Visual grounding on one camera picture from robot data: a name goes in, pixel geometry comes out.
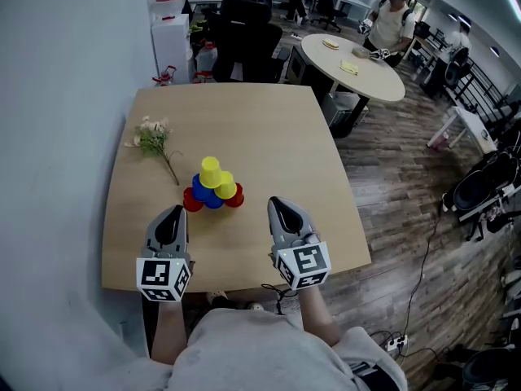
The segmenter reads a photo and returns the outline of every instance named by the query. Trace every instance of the person's left hand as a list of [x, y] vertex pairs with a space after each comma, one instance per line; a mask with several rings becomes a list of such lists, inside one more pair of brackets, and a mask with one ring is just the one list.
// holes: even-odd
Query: person's left hand
[[369, 54], [369, 57], [372, 59], [386, 59], [391, 56], [391, 52], [389, 49], [378, 49]]

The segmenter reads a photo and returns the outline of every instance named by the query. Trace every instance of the wooden floor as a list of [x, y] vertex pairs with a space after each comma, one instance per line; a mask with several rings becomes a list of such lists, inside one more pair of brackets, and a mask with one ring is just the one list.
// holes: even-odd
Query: wooden floor
[[[293, 31], [301, 36], [322, 31], [315, 24], [299, 29], [278, 20], [278, 14], [274, 22], [287, 32], [281, 46], [299, 44], [290, 38]], [[343, 27], [340, 36], [361, 42], [354, 29]], [[410, 80], [412, 66], [402, 63], [396, 70], [405, 84], [405, 98], [399, 103], [370, 102], [364, 121], [347, 138], [336, 141], [373, 263], [331, 276], [322, 292], [342, 328], [363, 326], [369, 333], [403, 332], [440, 197], [478, 158], [465, 139], [452, 151], [426, 148], [448, 106], [434, 103]], [[412, 302], [410, 354], [431, 347], [442, 357], [446, 347], [463, 343], [482, 349], [494, 338], [491, 332], [503, 310], [500, 273], [509, 265], [512, 250], [519, 250], [519, 239], [504, 229], [488, 234], [481, 243], [466, 243], [467, 230], [451, 213], [441, 215], [425, 277]], [[345, 252], [349, 253], [349, 239]], [[229, 295], [238, 301], [261, 301], [267, 310], [274, 310], [274, 295], [266, 290]], [[287, 299], [283, 308], [289, 314], [298, 311], [298, 303]], [[377, 341], [386, 337], [374, 336]], [[429, 351], [407, 358], [403, 368], [410, 389], [447, 389], [450, 381], [431, 378], [435, 364]]]

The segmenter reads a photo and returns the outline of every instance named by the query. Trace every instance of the power strip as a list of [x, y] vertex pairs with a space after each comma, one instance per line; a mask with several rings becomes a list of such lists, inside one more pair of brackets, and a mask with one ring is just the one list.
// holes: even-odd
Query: power strip
[[392, 352], [395, 349], [398, 349], [398, 346], [401, 346], [403, 348], [405, 345], [407, 345], [407, 342], [409, 342], [409, 337], [405, 335], [405, 337], [398, 337], [396, 339], [391, 339], [387, 343], [387, 351]]

